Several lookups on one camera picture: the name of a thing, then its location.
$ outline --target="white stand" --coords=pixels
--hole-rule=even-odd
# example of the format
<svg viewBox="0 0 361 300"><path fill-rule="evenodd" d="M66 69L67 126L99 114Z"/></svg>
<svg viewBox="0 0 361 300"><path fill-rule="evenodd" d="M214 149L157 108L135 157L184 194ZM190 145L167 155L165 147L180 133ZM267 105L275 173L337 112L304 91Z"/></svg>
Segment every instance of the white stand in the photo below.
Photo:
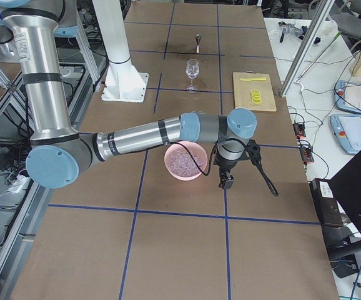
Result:
<svg viewBox="0 0 361 300"><path fill-rule="evenodd" d="M119 0L93 0L110 65L101 99L141 103L149 75L132 65Z"/></svg>

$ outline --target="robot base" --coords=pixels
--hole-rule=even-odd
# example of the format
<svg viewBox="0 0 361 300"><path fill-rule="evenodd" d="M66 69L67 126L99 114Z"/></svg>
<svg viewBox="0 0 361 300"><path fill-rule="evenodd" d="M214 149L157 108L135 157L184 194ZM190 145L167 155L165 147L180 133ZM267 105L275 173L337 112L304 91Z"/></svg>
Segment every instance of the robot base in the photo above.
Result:
<svg viewBox="0 0 361 300"><path fill-rule="evenodd" d="M118 86L105 86L101 99L103 101L142 103L147 89L147 82L149 81L149 74L139 73L139 76L144 81L144 87L135 88L131 92L124 93L121 97Z"/></svg>

